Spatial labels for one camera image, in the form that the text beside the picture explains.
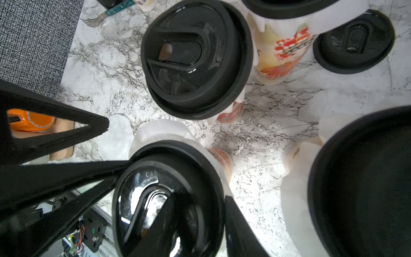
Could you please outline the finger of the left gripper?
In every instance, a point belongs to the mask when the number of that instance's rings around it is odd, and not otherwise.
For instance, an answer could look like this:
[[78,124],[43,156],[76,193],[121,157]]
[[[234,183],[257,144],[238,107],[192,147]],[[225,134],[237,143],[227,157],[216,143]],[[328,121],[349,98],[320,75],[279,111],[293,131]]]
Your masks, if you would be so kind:
[[[130,161],[103,161],[1,167],[1,256],[37,257],[67,235],[79,217],[106,196]],[[90,183],[78,195],[31,225],[18,212]]]
[[1,80],[1,163],[23,164],[106,132],[109,120]]

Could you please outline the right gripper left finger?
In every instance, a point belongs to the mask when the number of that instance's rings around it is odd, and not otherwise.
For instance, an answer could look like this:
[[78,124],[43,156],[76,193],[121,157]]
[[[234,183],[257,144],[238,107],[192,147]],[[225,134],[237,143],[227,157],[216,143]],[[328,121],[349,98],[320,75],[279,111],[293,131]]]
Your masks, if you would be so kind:
[[169,257],[178,223],[177,201],[172,194],[157,214],[146,235],[132,245],[127,257]]

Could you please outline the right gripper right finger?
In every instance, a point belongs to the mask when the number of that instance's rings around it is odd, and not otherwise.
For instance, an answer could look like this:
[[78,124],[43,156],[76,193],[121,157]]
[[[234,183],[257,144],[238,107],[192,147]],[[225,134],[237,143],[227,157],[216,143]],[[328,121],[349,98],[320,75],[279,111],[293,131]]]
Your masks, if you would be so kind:
[[230,196],[225,197],[225,233],[228,257],[269,257]]

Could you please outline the black lid front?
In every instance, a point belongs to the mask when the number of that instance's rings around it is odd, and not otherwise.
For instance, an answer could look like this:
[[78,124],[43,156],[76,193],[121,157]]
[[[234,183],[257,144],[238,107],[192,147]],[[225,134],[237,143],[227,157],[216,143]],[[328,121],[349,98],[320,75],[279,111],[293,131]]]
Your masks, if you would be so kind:
[[253,66],[244,16],[224,1],[181,1],[158,16],[141,43],[148,90],[169,115],[191,121],[222,112]]
[[293,19],[321,11],[338,0],[243,0],[253,13],[269,19]]

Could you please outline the red paper cup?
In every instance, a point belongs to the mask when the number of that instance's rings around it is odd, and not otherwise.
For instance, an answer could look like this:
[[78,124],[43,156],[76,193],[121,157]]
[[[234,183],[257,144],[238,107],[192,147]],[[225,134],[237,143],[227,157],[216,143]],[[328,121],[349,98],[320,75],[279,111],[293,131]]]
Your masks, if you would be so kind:
[[214,123],[229,124],[239,119],[242,116],[244,110],[245,90],[246,88],[244,87],[239,96],[233,101],[230,106],[228,106],[217,115],[206,119],[206,122],[209,125]]

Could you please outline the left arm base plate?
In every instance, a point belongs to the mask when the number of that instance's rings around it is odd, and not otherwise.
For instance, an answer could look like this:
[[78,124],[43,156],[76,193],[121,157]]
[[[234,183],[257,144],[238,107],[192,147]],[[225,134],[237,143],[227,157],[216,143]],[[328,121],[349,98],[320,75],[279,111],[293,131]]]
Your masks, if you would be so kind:
[[75,235],[75,246],[78,251],[85,251],[87,246],[93,253],[97,253],[101,246],[107,228],[107,220],[93,209],[85,212],[75,225],[78,233]]

